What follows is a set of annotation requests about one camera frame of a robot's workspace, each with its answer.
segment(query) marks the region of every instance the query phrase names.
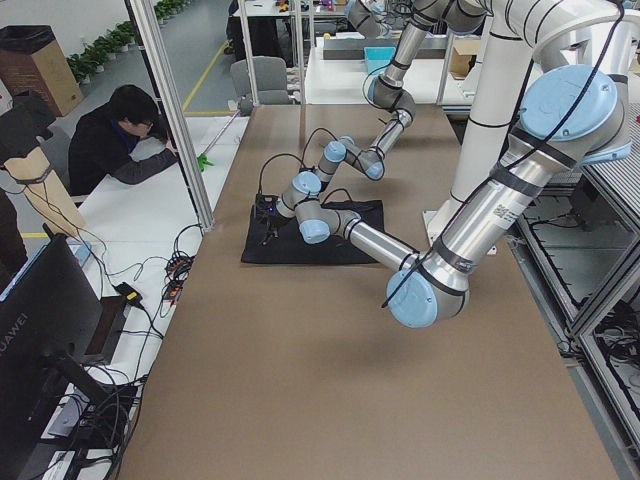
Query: white wall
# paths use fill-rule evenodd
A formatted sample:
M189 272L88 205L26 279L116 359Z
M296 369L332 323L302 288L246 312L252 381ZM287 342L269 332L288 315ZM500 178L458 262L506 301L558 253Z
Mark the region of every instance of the white wall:
M124 0L0 0L0 28L51 25L65 56L84 50L81 38L91 43L128 18Z

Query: black monitor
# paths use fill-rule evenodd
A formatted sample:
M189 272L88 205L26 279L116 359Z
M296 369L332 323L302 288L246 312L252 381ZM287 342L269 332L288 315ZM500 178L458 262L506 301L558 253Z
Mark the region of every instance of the black monitor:
M18 478L70 381L104 393L79 367L102 306L64 236L18 274L0 302L0 465Z

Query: blue bin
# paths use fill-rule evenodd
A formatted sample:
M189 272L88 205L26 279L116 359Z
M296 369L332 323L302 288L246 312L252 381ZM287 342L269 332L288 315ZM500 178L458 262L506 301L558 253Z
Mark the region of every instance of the blue bin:
M395 53L396 47L364 47L364 64L367 67L367 73L374 71L381 73Z

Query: brown table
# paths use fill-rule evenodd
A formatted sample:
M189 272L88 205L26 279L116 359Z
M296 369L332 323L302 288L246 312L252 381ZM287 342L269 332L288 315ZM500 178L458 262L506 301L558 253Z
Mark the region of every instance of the brown table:
M318 126L368 145L368 106L254 114L145 393L121 479L614 479L504 243L458 317L423 330L381 309L384 267L240 263L264 161L300 153ZM308 163L315 163L320 133ZM382 182L340 170L331 187L384 200L387 231L426 248L421 220L452 182L458 145L422 106ZM294 160L267 167L279 194Z

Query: person's hand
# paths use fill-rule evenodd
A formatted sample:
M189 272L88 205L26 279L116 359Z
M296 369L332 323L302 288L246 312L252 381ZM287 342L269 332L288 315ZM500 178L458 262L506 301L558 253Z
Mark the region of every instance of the person's hand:
M174 155L178 154L178 151L176 150L176 147L173 146L173 142L171 140L167 140L165 147L168 148Z

